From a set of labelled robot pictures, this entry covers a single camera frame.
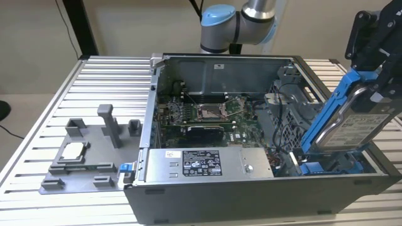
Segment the power supply label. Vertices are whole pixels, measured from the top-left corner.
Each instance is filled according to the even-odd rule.
[[[324,146],[359,145],[387,117],[388,114],[349,115]]]
[[[182,151],[182,175],[221,176],[218,151]]]

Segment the white label sticker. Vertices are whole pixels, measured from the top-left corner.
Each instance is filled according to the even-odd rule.
[[[387,117],[388,114],[349,115],[324,146],[359,145]]]
[[[164,157],[165,158],[181,158],[181,152],[180,151],[165,151]]]
[[[213,69],[224,69],[224,65],[222,64],[213,65]]]

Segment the beige wall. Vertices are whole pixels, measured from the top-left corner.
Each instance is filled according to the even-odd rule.
[[[287,0],[272,54],[304,58],[344,59],[353,16],[360,10],[380,10],[389,0]]]
[[[240,9],[244,2],[205,0],[204,8],[225,3]],[[343,59],[352,16],[385,2],[287,0],[272,53]],[[197,52],[200,26],[186,0],[83,0],[83,4],[100,54]],[[75,58],[53,0],[0,1],[0,50],[0,94],[57,90]],[[261,46],[242,47],[244,54],[260,52]]]

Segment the motherboard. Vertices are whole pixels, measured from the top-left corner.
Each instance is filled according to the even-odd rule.
[[[158,100],[160,147],[266,147],[254,103],[246,95],[162,97]]]

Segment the aluminum extrusion table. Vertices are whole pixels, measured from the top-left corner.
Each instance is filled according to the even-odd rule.
[[[329,60],[305,62],[332,91],[344,68]],[[96,108],[112,104],[120,123],[130,119],[142,122],[149,78],[149,58],[92,56],[77,62],[0,173],[0,225],[138,225],[122,192],[39,195],[37,189],[63,139],[67,119],[79,117],[85,124],[102,124]],[[402,172],[399,119],[383,128],[375,144]],[[359,198],[336,215],[193,225],[402,225],[402,181],[381,194]]]

